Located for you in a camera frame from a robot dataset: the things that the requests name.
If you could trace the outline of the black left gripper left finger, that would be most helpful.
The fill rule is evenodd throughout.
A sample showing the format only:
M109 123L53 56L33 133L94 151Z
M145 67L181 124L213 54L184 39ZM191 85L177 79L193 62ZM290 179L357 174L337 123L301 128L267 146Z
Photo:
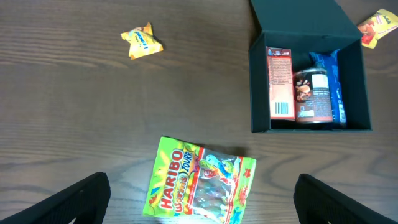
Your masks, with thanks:
M1 223L102 224L110 196L108 176L97 172Z

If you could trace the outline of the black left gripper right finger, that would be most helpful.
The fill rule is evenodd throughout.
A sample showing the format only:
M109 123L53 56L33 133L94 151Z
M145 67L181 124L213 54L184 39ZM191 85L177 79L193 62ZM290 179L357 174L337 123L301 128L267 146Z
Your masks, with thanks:
M309 174L300 174L294 205L301 224L397 224Z

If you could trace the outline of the brown drink can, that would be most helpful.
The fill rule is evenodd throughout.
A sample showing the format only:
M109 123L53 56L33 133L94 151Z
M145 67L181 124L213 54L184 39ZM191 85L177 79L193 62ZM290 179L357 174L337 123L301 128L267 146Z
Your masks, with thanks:
M293 75L295 120L298 123L331 123L330 88L327 71L309 68Z

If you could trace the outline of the blue cookie packet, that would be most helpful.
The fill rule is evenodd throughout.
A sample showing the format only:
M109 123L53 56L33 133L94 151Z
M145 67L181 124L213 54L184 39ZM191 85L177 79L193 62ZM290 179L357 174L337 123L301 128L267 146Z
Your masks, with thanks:
M318 68L324 68L330 90L333 129L346 128L346 115L343 94L340 84L338 53L339 49L330 53L310 52L310 57Z

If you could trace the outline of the small yellow lemon snack packet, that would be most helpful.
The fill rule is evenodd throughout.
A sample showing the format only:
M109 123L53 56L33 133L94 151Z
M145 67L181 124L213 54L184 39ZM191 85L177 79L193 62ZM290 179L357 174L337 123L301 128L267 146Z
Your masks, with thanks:
M131 60L164 50L163 45L155 39L150 22L145 26L121 33L121 38L130 43L129 57Z

